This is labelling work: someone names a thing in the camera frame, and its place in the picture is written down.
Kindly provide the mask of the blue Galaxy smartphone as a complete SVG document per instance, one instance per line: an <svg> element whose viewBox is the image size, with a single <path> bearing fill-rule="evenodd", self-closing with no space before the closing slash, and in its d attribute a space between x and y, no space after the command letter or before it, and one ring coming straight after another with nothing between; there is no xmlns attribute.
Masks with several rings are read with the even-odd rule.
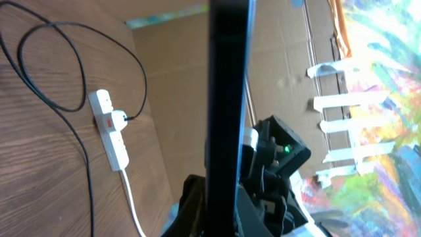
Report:
<svg viewBox="0 0 421 237"><path fill-rule="evenodd" d="M254 0L209 3L205 236L234 236Z"/></svg>

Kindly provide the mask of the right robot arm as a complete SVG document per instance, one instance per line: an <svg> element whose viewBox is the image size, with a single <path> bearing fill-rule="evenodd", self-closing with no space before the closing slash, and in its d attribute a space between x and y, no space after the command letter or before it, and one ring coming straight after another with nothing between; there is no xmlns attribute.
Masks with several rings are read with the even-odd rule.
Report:
<svg viewBox="0 0 421 237"><path fill-rule="evenodd" d="M298 234L309 223L291 175L311 157L305 142L272 115L245 130L237 203L238 236Z"/></svg>

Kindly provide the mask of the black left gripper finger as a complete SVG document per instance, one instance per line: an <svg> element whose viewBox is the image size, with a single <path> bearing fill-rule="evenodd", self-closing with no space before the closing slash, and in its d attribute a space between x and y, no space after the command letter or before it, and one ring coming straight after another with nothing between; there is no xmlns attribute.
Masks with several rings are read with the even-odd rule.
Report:
<svg viewBox="0 0 421 237"><path fill-rule="evenodd" d="M205 177L189 175L183 186L178 214L164 237L199 237L205 223Z"/></svg>

